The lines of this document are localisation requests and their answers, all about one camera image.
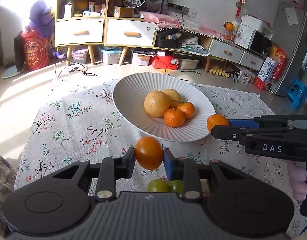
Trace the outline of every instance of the blue stool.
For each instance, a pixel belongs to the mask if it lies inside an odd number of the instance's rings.
[[[288,92],[293,108],[300,108],[307,98],[307,87],[297,78]]]

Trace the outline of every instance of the person's hand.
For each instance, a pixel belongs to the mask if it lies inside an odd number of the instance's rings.
[[[290,186],[295,200],[305,200],[307,195],[307,171],[296,167],[295,162],[287,161]]]

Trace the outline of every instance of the gray refrigerator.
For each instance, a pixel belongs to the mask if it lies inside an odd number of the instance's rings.
[[[307,12],[295,8],[299,24],[289,25],[286,8],[293,6],[280,2],[272,38],[288,57],[288,62],[279,78],[270,88],[280,96],[286,96],[296,78],[302,78],[307,68]]]

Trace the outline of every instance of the white drawer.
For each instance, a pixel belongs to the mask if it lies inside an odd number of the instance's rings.
[[[104,19],[80,19],[56,22],[56,44],[102,42]]]
[[[155,31],[155,23],[109,19],[106,45],[152,46]]]
[[[243,51],[221,41],[212,40],[210,55],[239,63]]]
[[[258,58],[244,51],[239,64],[255,70],[260,70],[263,62],[264,60],[262,58]]]

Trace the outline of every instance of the white plate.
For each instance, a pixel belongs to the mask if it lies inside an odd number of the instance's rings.
[[[196,108],[196,116],[184,125],[172,128],[165,125],[163,118],[147,115],[144,108],[146,95],[153,90],[174,89],[181,101],[189,100]],[[209,99],[192,85],[178,78],[158,73],[136,73],[121,79],[113,91],[116,109],[130,124],[157,139],[172,142],[192,142],[209,135],[207,119],[215,114]]]

